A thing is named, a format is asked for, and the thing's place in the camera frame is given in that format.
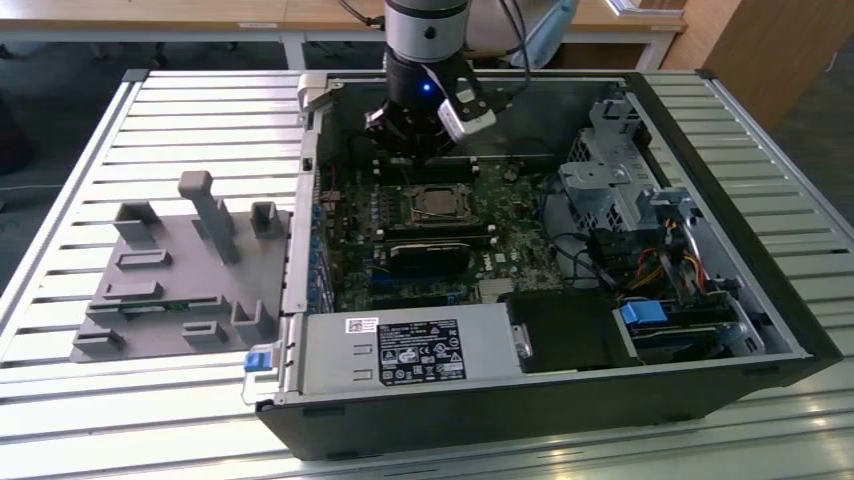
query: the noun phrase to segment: power supply label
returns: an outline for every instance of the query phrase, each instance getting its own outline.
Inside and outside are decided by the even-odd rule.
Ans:
[[[376,344],[387,387],[465,378],[456,320],[377,325]]]

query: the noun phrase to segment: slatted metal platform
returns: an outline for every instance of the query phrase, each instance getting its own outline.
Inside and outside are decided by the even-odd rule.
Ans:
[[[828,370],[695,422],[304,463],[241,402],[242,353],[68,363],[121,201],[186,214],[177,178],[206,169],[232,212],[257,200],[292,207],[296,75],[153,72],[121,84],[0,300],[0,478],[794,478],[854,468],[854,234],[725,91],[687,73],[647,79],[847,357]]]

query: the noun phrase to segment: gray 3d printed holder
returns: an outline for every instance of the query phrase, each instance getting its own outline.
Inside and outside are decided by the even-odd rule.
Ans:
[[[272,202],[230,215],[210,174],[184,172],[194,215],[158,217],[124,203],[72,362],[246,350],[277,337],[289,214]]]

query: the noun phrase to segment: blue clip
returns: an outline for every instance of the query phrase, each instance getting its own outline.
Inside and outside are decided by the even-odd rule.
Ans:
[[[664,314],[661,303],[655,300],[628,302],[619,308],[619,313],[623,316],[625,325],[667,322],[667,314]]]
[[[242,371],[246,373],[265,372],[272,370],[272,353],[249,352],[242,361]]]

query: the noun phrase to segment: floor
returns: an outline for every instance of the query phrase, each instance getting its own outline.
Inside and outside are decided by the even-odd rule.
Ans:
[[[0,176],[0,288],[12,276],[58,187],[82,151],[109,98],[129,68],[149,68],[153,45],[109,44],[94,60],[85,44],[8,44],[16,55],[0,60],[0,97],[33,143],[36,160]],[[274,43],[168,44],[169,68],[240,70],[286,68]],[[381,46],[310,46],[310,68],[377,68]],[[816,80],[784,122],[771,132],[798,166],[848,221],[854,222],[854,41],[834,68]],[[41,185],[30,189],[8,187]]]

